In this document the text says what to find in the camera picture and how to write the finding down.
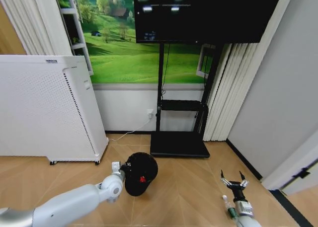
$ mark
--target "door hinge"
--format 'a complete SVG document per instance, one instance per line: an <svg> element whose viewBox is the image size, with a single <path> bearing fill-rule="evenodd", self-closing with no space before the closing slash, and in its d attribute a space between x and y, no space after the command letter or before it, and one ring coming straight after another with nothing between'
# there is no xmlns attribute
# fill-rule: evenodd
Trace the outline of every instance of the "door hinge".
<svg viewBox="0 0 318 227"><path fill-rule="evenodd" d="M300 177L301 179L304 179L309 174L310 174L310 172L308 172L308 168L304 167L304 168L302 168L302 170L298 174L294 175L293 178Z"/></svg>

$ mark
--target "baseboard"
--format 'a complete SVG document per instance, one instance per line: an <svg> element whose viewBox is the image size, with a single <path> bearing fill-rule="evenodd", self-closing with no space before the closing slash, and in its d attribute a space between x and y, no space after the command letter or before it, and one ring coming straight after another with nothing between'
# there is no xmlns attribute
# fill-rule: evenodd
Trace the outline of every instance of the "baseboard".
<svg viewBox="0 0 318 227"><path fill-rule="evenodd" d="M106 134L126 134L131 131L116 131L116 130L105 130ZM155 131L135 131L131 134L152 134Z"/></svg>
<svg viewBox="0 0 318 227"><path fill-rule="evenodd" d="M234 144L231 143L229 139L226 140L227 144L230 146L230 148L235 152L235 154L242 160L242 162L247 166L247 168L253 173L253 175L258 179L262 179L263 176L253 167L252 164L243 156L242 153L234 146Z"/></svg>
<svg viewBox="0 0 318 227"><path fill-rule="evenodd" d="M300 227L314 227L279 190L270 191Z"/></svg>

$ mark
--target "metal pole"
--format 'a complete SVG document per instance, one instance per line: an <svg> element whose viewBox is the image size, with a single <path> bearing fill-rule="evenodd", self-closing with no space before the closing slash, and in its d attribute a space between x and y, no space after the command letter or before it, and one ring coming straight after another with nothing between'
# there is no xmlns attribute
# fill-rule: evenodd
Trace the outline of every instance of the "metal pole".
<svg viewBox="0 0 318 227"><path fill-rule="evenodd" d="M163 58L164 58L164 43L160 43L160 47L159 47L159 71L158 71L158 96L157 96L156 132L160 131Z"/></svg>

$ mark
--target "wall outlet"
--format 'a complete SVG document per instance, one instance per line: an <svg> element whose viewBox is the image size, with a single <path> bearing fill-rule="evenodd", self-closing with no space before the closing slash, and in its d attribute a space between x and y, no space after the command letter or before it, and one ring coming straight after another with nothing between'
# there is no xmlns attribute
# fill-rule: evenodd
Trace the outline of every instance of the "wall outlet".
<svg viewBox="0 0 318 227"><path fill-rule="evenodd" d="M153 113L154 113L153 109L147 109L148 119L152 119L153 118Z"/></svg>

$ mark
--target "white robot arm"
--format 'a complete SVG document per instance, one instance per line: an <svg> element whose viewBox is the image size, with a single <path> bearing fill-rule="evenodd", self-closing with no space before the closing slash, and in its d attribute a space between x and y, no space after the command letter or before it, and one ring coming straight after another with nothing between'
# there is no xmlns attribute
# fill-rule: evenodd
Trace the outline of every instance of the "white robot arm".
<svg viewBox="0 0 318 227"><path fill-rule="evenodd" d="M115 202L125 173L120 162L112 163L112 174L96 185L88 184L53 197L31 211L0 209L1 227L64 227L96 209L99 203Z"/></svg>

